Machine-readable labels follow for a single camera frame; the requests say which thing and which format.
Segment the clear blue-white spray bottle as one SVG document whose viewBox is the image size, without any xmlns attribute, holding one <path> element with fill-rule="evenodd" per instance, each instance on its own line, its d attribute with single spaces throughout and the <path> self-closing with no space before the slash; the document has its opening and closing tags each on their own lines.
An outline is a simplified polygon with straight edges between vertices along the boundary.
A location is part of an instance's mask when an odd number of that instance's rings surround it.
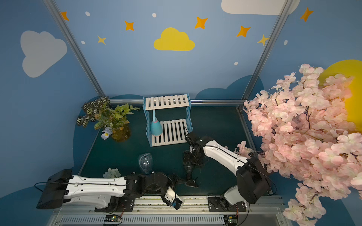
<svg viewBox="0 0 362 226">
<path fill-rule="evenodd" d="M 141 154 L 138 158 L 139 168 L 144 174 L 150 174 L 153 168 L 153 157 L 150 153 Z"/>
</svg>

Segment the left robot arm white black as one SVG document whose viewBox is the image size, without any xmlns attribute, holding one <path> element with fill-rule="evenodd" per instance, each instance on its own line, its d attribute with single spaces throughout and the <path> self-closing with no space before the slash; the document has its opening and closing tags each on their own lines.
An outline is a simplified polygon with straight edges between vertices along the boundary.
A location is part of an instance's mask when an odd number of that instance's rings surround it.
<svg viewBox="0 0 362 226">
<path fill-rule="evenodd" d="M 72 170 L 65 169 L 48 178 L 36 208 L 87 205 L 100 212 L 117 212 L 131 207 L 136 198 L 158 195 L 167 206 L 178 210 L 183 199 L 176 194 L 175 185 L 175 180 L 160 172 L 100 179 L 73 175 Z"/>
</svg>

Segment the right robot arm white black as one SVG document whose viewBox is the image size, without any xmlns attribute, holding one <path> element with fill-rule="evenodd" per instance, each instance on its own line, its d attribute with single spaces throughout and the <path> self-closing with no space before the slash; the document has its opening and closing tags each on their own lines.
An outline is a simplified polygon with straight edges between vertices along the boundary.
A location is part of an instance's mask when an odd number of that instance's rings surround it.
<svg viewBox="0 0 362 226">
<path fill-rule="evenodd" d="M 189 150 L 184 151 L 183 165 L 186 171 L 185 184 L 197 188 L 192 179 L 194 168 L 203 166 L 204 157 L 219 162 L 236 177 L 237 185 L 216 197 L 219 206 L 230 211 L 231 208 L 246 210 L 246 204 L 255 204 L 271 188 L 271 180 L 261 162 L 256 157 L 246 158 L 218 144 L 209 136 L 199 137 L 191 132 L 185 136 Z"/>
</svg>

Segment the blue and white slatted shelf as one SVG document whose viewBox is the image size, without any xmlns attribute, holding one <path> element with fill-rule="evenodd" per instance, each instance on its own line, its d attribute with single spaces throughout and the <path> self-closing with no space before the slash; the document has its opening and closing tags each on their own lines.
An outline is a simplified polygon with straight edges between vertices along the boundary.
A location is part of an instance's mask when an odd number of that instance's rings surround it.
<svg viewBox="0 0 362 226">
<path fill-rule="evenodd" d="M 186 143 L 186 134 L 192 132 L 191 100 L 189 94 L 144 97 L 143 112 L 146 118 L 146 136 L 151 147 L 167 146 Z M 169 113 L 170 109 L 184 108 L 186 117 L 183 119 L 171 119 L 169 116 L 158 118 L 157 113 L 163 111 Z M 155 109 L 156 118 L 163 126 L 163 134 L 155 137 L 151 134 L 150 125 Z"/>
</svg>

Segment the small white flower pot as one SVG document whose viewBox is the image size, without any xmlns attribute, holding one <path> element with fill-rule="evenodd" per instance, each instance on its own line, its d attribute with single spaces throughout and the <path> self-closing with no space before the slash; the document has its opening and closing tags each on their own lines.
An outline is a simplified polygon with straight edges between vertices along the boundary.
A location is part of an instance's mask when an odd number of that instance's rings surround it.
<svg viewBox="0 0 362 226">
<path fill-rule="evenodd" d="M 121 174 L 118 169 L 111 169 L 108 168 L 108 170 L 103 174 L 103 178 L 105 179 L 116 179 L 120 178 Z"/>
</svg>

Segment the small green circuit board left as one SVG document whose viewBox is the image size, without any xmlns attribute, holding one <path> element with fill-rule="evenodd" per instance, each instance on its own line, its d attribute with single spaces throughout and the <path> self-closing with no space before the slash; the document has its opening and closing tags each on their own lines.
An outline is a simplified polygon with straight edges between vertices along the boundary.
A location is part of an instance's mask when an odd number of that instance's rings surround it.
<svg viewBox="0 0 362 226">
<path fill-rule="evenodd" d="M 115 215 L 106 215 L 104 218 L 104 223 L 116 224 L 120 222 L 121 218 Z"/>
</svg>

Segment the small green circuit board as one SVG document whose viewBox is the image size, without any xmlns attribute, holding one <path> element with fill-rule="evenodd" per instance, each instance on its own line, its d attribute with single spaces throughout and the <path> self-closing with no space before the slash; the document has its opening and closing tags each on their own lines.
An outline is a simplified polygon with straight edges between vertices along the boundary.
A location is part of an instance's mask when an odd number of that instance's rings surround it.
<svg viewBox="0 0 362 226">
<path fill-rule="evenodd" d="M 236 226 L 238 224 L 238 217 L 236 215 L 224 215 L 224 226 Z"/>
<path fill-rule="evenodd" d="M 121 218 L 115 215 L 106 215 L 104 218 L 104 223 L 116 224 L 120 222 Z"/>
</svg>

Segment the green leafy potted plant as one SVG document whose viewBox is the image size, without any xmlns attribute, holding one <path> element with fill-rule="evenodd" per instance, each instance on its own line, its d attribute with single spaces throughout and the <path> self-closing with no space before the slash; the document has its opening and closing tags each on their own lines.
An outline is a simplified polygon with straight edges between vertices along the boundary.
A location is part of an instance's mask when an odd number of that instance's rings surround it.
<svg viewBox="0 0 362 226">
<path fill-rule="evenodd" d="M 113 109 L 108 97 L 84 103 L 82 109 L 85 115 L 77 118 L 78 126 L 85 128 L 89 122 L 95 122 L 94 129 L 102 130 L 102 139 L 112 137 L 116 142 L 124 142 L 131 137 L 127 116 L 133 115 L 134 111 L 140 111 L 140 108 L 129 104 L 117 105 Z"/>
</svg>

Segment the small green circuit board right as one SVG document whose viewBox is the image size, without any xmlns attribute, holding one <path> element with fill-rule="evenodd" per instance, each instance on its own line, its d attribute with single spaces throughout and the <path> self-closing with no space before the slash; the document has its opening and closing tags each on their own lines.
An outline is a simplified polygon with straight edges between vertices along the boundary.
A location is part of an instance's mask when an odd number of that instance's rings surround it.
<svg viewBox="0 0 362 226">
<path fill-rule="evenodd" d="M 236 215 L 224 215 L 224 226 L 236 226 L 238 224 L 238 217 Z"/>
</svg>

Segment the pink cherry blossom tree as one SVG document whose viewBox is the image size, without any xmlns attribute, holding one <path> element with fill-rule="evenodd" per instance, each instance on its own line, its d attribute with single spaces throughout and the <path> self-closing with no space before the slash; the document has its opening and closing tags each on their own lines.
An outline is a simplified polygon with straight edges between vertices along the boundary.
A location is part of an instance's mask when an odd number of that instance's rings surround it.
<svg viewBox="0 0 362 226">
<path fill-rule="evenodd" d="M 244 102 L 251 129 L 262 138 L 258 155 L 268 173 L 298 180 L 283 215 L 314 226 L 326 214 L 320 199 L 340 200 L 362 189 L 362 135 L 347 119 L 351 77 L 337 74 L 320 84 L 320 67 L 303 64 Z"/>
</svg>

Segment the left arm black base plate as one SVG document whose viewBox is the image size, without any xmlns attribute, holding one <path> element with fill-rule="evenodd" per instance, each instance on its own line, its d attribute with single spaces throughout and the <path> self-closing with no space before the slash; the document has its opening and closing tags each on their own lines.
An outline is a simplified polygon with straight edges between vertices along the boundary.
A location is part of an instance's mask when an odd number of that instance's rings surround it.
<svg viewBox="0 0 362 226">
<path fill-rule="evenodd" d="M 95 212 L 132 212 L 134 207 L 134 198 L 130 197 L 115 197 L 112 196 L 110 202 L 105 208 L 95 208 Z"/>
</svg>

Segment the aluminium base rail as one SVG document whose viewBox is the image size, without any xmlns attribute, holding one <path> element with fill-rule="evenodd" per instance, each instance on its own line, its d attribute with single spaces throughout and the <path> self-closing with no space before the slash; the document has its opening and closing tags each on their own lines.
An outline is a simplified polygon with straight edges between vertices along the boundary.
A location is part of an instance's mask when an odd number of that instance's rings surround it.
<svg viewBox="0 0 362 226">
<path fill-rule="evenodd" d="M 282 212 L 280 196 L 262 197 L 247 204 L 247 212 L 209 212 L 207 196 L 186 196 L 179 209 L 166 206 L 158 196 L 135 199 L 132 212 L 95 212 L 86 206 L 69 206 L 55 210 L 49 226 L 223 226 L 224 215 L 236 215 L 237 226 L 291 226 Z M 121 218 L 120 223 L 104 223 L 106 215 Z"/>
</svg>

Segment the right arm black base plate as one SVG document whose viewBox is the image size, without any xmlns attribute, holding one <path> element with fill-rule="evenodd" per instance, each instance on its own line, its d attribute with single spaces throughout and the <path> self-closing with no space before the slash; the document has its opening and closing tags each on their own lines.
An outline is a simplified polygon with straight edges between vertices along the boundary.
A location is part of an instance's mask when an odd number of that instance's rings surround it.
<svg viewBox="0 0 362 226">
<path fill-rule="evenodd" d="M 247 205 L 244 201 L 236 204 L 229 204 L 223 196 L 207 196 L 209 212 L 247 212 Z"/>
</svg>

